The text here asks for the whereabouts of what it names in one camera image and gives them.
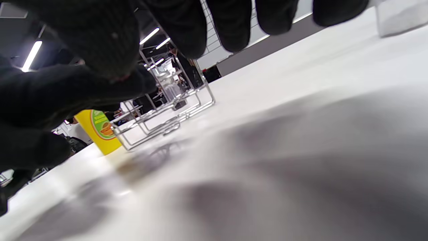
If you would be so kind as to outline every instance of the wire rack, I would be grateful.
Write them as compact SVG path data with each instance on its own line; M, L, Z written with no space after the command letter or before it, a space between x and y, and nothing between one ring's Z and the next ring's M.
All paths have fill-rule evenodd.
M146 63L149 63L141 51L140 55ZM215 104L215 98L205 77L198 73L202 80L202 85L195 88L186 72L182 71L183 66L179 62L178 58L175 58L175 60L181 70L174 73L156 75L155 71L158 72L158 70L155 65L156 67L150 71L155 77L167 103L156 107L150 96L146 94L146 97L154 108L153 110L145 114L140 114L135 107L129 108L129 112L127 113L127 115L131 116L131 120L129 122L121 126L111 123L111 128L114 134L126 150L129 151L159 135L168 135L169 133L178 130L181 126L181 122ZM170 94L166 94L166 90L162 85L162 82L167 78L173 78L180 74L185 77L185 81L190 86L190 89L171 98Z

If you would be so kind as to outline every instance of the glove finger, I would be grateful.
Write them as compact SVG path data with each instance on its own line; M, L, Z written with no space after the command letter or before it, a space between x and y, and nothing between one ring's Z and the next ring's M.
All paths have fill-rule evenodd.
M129 74L138 60L138 22L129 0L11 0L36 13L86 65L106 78Z
M0 170L36 170L55 167L70 156L70 145L61 136L38 129L0 123L2 158Z
M313 19L322 27L340 24L361 14L369 0L314 0Z
M143 67L124 81L109 81L93 75L85 66L54 66L9 74L0 83L0 101L12 103L4 106L5 113L32 113L32 118L19 119L5 115L3 119L9 123L51 130L72 110L115 104L154 90L155 79Z
M199 58L207 45L207 23L199 0L144 0L174 44L187 58Z
M291 29L298 0L256 0L257 20L267 34L278 35Z
M251 0L207 0L220 42L230 52L250 41Z

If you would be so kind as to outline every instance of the metal wire stand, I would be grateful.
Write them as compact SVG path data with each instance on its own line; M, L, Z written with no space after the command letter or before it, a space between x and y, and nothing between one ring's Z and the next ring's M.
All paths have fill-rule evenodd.
M144 54L141 51L140 54L146 60ZM166 78L173 78L174 76L178 76L181 73L183 73L183 75L185 76L186 81L190 85L191 89L175 96L173 99L168 99L161 82ZM111 128L114 134L128 151L148 140L153 139L156 136L159 136L161 134L167 135L172 131L177 130L178 128L180 128L181 122L189 119L190 117L200 113L201 111L215 104L215 98L204 76L201 76L203 85L198 88L195 88L193 86L186 72L181 70L173 74L163 75L161 77L156 76L155 74L153 74L153 76L155 77L156 82L158 83L163 95L166 97L168 102L156 108L152 99L148 95L146 95L154 110L151 110L145 114L140 114L139 111L135 108L130 109L127 114L132 116L133 120L123 124L120 127L112 123ZM201 96L200 94L202 92L206 92L208 93L208 95L204 94L203 96ZM203 102L202 99L207 99L207 97L209 97L209 99L206 102ZM190 99L193 99L194 104L186 104L183 108L180 108L180 110L175 110L175 107L178 104L183 103L183 101L186 101L186 103L191 103L192 101L189 101ZM149 127L148 123L150 121L152 121L152 123L155 123L155 125Z

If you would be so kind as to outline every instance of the wire grid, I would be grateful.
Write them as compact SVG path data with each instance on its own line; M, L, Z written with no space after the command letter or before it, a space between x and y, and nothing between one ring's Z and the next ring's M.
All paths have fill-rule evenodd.
M178 58L176 58L176 61L179 64L180 68L183 69L183 66L179 62ZM183 73L183 75L185 76L185 78L186 78L185 80L190 85L191 89L187 90L186 92L184 92L182 94L175 96L173 99L168 99L161 82L164 79L173 78L175 76L178 76L181 73ZM167 99L168 102L165 104L162 104L161 106L156 108L152 99L150 98L150 96L148 96L146 94L146 97L149 99L150 103L154 107L154 110L151 110L145 114L140 114L138 112L138 110L135 109L135 107L131 108L131 109L129 109L129 112L128 112L128 114L130 114L131 117L133 118L133 120L130 121L131 124L126 126L123 130L121 130L121 128L119 128L119 126L117 126L115 124L112 124L112 126L111 126L111 128L112 128L114 134L116 135L117 139L121 142L122 146L128 151L132 150L133 148L137 147L138 145L140 145L144 142L147 142L147 141L153 139L156 136L159 136L161 134L167 135L167 134L171 133L172 131L177 130L178 128L180 128L181 122L189 119L190 117L202 112L203 110L205 110L208 107L215 104L215 98L213 96L213 93L212 93L212 91L208 85L207 80L205 79L205 77L203 75L200 75L200 77L202 79L202 85L198 88L195 88L193 86L193 84L190 81L189 77L187 76L186 72L182 71L182 70L176 71L173 74L162 76L161 78L159 78L159 76L156 76L155 74L153 74L153 76L155 77L156 82L158 83L160 90L163 93L163 96L165 96L165 98ZM209 98L210 98L210 100L205 102L205 103L202 103L201 96L199 96L199 94L203 90L206 90L209 93ZM182 103L183 101L187 101L189 99L189 97L191 97L191 96L196 97L196 99L197 99L196 104L189 106L188 108L182 110L181 112L179 112L177 115L173 116L172 118L169 118L166 121L163 121L160 124L157 124L155 127L151 127L151 128L148 127L147 122L149 120L152 120L155 117L158 117L158 116L164 114L168 110L174 110L174 107L176 107L176 105L178 103L180 103L180 102ZM137 140L132 141L125 135L125 133L132 131L132 130L135 130L135 129L139 129L139 131L142 132L142 135L141 135L141 138L138 138Z

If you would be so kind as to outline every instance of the person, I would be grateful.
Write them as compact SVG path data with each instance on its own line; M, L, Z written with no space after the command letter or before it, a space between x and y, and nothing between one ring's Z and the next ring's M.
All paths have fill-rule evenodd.
M199 74L193 66L193 63L191 63L183 54L181 54L176 47L174 47L171 43L168 43L168 51L172 55L171 64L174 68L181 69L186 73L186 75L189 77L190 82L192 83L194 88L197 88L202 85L202 81L200 78L198 78ZM184 73L181 73L179 75L180 79L183 79L187 82L187 78L185 77Z
M80 139L88 145L93 143L92 139L89 137L89 135L86 133L86 131L83 129L83 127L80 125L80 123L75 117L69 118L67 119L67 121L71 125L71 130L68 132L68 135L70 137Z
M114 115L117 111L104 111L104 115L106 115L107 119L109 121L112 121L115 119Z
M154 110L155 108L161 106L163 104L162 101L160 101L162 98L164 98L163 96L159 95L160 93L160 89L158 89L157 91L153 92L153 93L149 93L148 97L147 96L142 96L140 98L135 99L135 102L142 106L140 111L140 114L145 114L151 110Z
M57 166L69 156L69 144L50 133L64 119L84 109L115 111L119 102L152 93L155 80L137 65L140 33L131 0L10 0L35 14L85 66L53 66L21 72L0 57L0 172L15 170L0 188L0 215L37 168ZM144 0L144 4L188 58L202 56L207 25L197 0ZM298 0L256 1L259 25L268 34L290 30ZM313 19L323 27L348 21L369 0L314 0ZM223 47L238 52L250 39L251 1L208 1ZM32 113L32 118L18 118Z

